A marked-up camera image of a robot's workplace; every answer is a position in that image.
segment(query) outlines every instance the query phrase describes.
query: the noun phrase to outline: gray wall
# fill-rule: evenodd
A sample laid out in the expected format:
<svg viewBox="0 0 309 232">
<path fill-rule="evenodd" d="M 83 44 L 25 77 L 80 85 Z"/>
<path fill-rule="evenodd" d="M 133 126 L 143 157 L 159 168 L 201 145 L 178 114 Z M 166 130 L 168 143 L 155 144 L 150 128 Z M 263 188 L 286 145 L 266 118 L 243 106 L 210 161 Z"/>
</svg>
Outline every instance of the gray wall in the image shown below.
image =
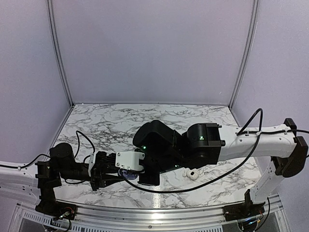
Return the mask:
<svg viewBox="0 0 309 232">
<path fill-rule="evenodd" d="M 74 101 L 228 104 L 252 3 L 56 0 Z"/>
<path fill-rule="evenodd" d="M 262 0 L 255 40 L 233 111 L 243 125 L 258 108 L 264 126 L 292 117 L 309 130 L 309 2 Z M 307 143 L 309 136 L 302 134 Z M 260 159 L 264 169 L 268 160 Z M 309 165 L 279 188 L 293 232 L 308 231 Z"/>
<path fill-rule="evenodd" d="M 68 104 L 42 0 L 0 2 L 0 160 L 45 153 Z"/>
</svg>

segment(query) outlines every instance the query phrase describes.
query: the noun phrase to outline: marble tabletop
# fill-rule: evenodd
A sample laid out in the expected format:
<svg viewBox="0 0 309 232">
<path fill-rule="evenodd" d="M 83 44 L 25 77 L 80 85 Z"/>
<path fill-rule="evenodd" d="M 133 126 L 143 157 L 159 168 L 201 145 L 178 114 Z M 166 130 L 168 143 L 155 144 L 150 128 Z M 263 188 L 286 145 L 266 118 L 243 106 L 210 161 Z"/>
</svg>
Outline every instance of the marble tabletop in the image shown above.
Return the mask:
<svg viewBox="0 0 309 232">
<path fill-rule="evenodd" d="M 138 128 L 154 119 L 161 120 L 179 133 L 195 123 L 216 122 L 237 126 L 228 107 L 167 104 L 91 104 L 74 107 L 56 144 L 70 143 L 77 150 L 76 130 L 85 133 L 94 143 L 96 151 L 108 153 L 134 150 L 132 140 Z M 82 162 L 92 152 L 91 145 L 81 137 L 81 148 L 76 160 Z M 200 177 L 193 181 L 183 177 L 184 168 L 161 174 L 161 185 L 145 187 L 155 190 L 188 189 L 218 177 L 241 163 L 232 159 L 200 168 Z M 55 188 L 57 199 L 74 203 L 121 208 L 185 208 L 232 203 L 244 200 L 244 192 L 260 178 L 254 158 L 227 177 L 198 190 L 178 194 L 148 193 L 135 189 L 126 182 L 92 191 L 84 182 L 70 185 L 62 181 Z"/>
</svg>

